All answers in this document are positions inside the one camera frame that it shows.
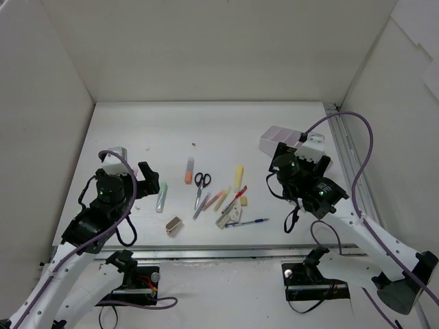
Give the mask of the orange highlighter marker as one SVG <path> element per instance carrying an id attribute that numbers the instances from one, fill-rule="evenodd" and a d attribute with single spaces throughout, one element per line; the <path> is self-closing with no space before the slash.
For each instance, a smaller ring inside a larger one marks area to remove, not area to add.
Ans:
<path id="1" fill-rule="evenodd" d="M 189 157 L 187 160 L 187 168 L 185 171 L 185 184 L 192 183 L 194 163 L 195 159 L 193 157 Z"/>

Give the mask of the black handled scissors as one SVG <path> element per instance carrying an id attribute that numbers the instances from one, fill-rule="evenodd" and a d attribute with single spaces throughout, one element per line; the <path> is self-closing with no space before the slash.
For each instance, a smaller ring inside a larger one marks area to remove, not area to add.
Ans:
<path id="1" fill-rule="evenodd" d="M 194 207 L 194 209 L 196 210 L 200 203 L 202 190 L 203 188 L 207 187 L 210 184 L 211 176 L 208 173 L 198 172 L 194 177 L 194 182 L 195 185 L 198 187 L 198 191 L 195 199 L 195 207 Z"/>

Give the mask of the red gel pen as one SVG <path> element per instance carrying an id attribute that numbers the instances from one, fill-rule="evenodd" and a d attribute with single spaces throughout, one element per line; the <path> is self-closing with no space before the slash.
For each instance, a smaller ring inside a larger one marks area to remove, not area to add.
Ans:
<path id="1" fill-rule="evenodd" d="M 230 206 L 232 206 L 234 203 L 235 203 L 235 201 L 237 200 L 237 199 L 239 199 L 245 192 L 246 192 L 246 190 L 247 190 L 247 186 L 245 185 L 236 195 L 235 195 L 235 197 L 232 199 L 232 201 L 225 207 L 225 209 L 223 209 L 223 211 L 222 211 L 222 214 L 224 214 L 228 209 L 229 209 L 229 207 Z"/>

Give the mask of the blue ballpoint pen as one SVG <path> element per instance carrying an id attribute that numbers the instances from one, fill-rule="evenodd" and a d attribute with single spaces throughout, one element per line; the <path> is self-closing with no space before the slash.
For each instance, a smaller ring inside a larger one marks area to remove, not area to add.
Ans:
<path id="1" fill-rule="evenodd" d="M 258 224 L 258 223 L 264 223 L 266 221 L 269 221 L 270 219 L 265 218 L 265 219 L 255 219 L 253 221 L 246 221 L 246 222 L 240 222 L 240 223 L 227 223 L 225 225 L 225 228 L 234 228 L 234 227 L 240 227 L 240 226 L 248 226 L 248 225 L 253 225 L 253 224 Z"/>

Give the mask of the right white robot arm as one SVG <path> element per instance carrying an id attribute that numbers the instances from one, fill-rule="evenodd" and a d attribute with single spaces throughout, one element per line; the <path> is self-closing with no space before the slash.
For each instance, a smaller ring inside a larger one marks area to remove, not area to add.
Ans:
<path id="1" fill-rule="evenodd" d="M 326 247 L 315 247 L 303 263 L 306 279 L 337 279 L 371 289 L 388 308 L 409 314 L 427 291 L 438 257 L 405 245 L 364 213 L 357 214 L 353 196 L 325 177 L 330 161 L 308 142 L 299 148 L 278 143 L 269 172 L 282 186 L 278 198 L 294 207 L 285 218 L 284 231 L 292 232 L 300 212 L 313 215 L 338 233 L 351 236 L 371 263 L 351 261 Z"/>

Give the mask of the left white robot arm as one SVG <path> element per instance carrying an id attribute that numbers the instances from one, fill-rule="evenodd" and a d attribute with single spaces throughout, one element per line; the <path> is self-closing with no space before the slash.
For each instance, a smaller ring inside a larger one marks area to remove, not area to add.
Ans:
<path id="1" fill-rule="evenodd" d="M 111 254 L 83 286 L 72 289 L 117 224 L 128 217 L 134 201 L 158 193 L 159 174 L 146 162 L 139 168 L 141 181 L 131 169 L 120 175 L 105 168 L 97 171 L 97 197 L 69 224 L 40 281 L 16 312 L 1 320 L 2 328 L 74 328 L 112 291 L 136 282 L 138 262 L 123 249 Z"/>

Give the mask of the purple divided organizer box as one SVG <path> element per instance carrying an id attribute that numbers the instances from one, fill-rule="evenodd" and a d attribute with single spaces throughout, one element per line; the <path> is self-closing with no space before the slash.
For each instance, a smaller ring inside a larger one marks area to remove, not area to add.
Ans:
<path id="1" fill-rule="evenodd" d="M 273 157 L 279 143 L 288 147 L 299 145 L 301 132 L 286 127 L 272 125 L 259 138 L 259 150 L 269 157 Z"/>

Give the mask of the purple pastel highlighter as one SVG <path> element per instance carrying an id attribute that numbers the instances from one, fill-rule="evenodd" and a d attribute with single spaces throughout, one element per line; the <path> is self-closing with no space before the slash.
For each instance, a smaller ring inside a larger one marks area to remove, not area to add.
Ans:
<path id="1" fill-rule="evenodd" d="M 200 202 L 198 208 L 196 209 L 196 211 L 193 215 L 193 220 L 196 220 L 200 216 L 200 213 L 202 212 L 203 208 L 205 207 L 205 204 L 208 202 L 210 196 L 211 196 L 211 194 L 207 193 L 205 198 Z"/>

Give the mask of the orange pastel highlighter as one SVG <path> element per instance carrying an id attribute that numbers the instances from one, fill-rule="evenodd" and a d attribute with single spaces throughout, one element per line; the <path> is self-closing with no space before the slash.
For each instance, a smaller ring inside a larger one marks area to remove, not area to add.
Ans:
<path id="1" fill-rule="evenodd" d="M 220 191 L 216 195 L 214 195 L 207 203 L 205 203 L 203 207 L 203 211 L 206 211 L 212 204 L 214 204 L 222 195 L 224 194 L 224 191 Z"/>

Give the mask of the white eraser with label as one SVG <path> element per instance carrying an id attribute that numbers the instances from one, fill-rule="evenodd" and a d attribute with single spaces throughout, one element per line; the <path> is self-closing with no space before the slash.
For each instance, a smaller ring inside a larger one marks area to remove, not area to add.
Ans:
<path id="1" fill-rule="evenodd" d="M 233 207 L 228 212 L 229 220 L 228 223 L 239 223 L 241 219 L 241 204 L 239 202 L 235 202 Z"/>

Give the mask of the yellow pastel highlighter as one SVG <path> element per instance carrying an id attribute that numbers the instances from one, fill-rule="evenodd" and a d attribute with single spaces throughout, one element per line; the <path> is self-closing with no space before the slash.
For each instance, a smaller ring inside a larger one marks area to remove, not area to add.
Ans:
<path id="1" fill-rule="evenodd" d="M 214 211 L 217 212 L 221 205 L 224 203 L 224 200 L 228 197 L 228 194 L 230 193 L 231 187 L 229 186 L 226 190 L 223 191 L 221 197 L 219 198 L 218 202 L 216 203 L 214 207 Z"/>

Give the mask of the green pastel marker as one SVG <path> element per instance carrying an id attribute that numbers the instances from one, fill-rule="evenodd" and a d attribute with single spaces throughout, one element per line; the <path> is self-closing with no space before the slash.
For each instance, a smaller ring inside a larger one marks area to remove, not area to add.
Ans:
<path id="1" fill-rule="evenodd" d="M 219 227 L 220 229 L 223 229 L 226 224 L 230 221 L 230 215 L 229 214 L 223 214 L 216 222 L 215 225 Z"/>

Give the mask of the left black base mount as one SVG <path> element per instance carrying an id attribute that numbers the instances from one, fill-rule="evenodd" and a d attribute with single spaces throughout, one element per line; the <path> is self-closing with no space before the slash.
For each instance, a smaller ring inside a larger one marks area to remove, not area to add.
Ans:
<path id="1" fill-rule="evenodd" d="M 123 274 L 122 283 L 98 303 L 110 306 L 111 301 L 155 306 L 158 298 L 158 281 L 160 269 L 158 265 L 142 265 L 132 257 L 129 250 L 119 250 L 111 254 L 105 261 L 106 265 L 114 265 Z"/>

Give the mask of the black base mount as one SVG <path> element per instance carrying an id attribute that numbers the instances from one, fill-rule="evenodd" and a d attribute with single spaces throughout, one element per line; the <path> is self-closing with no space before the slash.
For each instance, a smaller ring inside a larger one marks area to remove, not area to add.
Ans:
<path id="1" fill-rule="evenodd" d="M 317 269 L 318 261 L 329 253 L 325 247 L 313 249 L 301 263 L 281 265 L 288 302 L 349 299 L 347 283 L 324 278 Z"/>
<path id="2" fill-rule="evenodd" d="M 105 261 L 106 265 L 114 265 L 123 274 L 122 283 L 98 303 L 110 306 L 111 301 L 155 306 L 158 298 L 158 281 L 160 269 L 158 265 L 142 265 L 132 257 L 129 250 L 119 250 L 111 254 Z"/>

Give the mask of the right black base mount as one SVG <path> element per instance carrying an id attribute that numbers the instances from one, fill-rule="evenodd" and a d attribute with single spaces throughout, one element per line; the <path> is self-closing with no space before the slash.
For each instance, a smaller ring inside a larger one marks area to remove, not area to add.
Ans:
<path id="1" fill-rule="evenodd" d="M 329 253 L 325 247 L 313 249 L 301 263 L 281 265 L 288 302 L 349 299 L 347 283 L 324 278 L 317 269 L 318 261 Z"/>

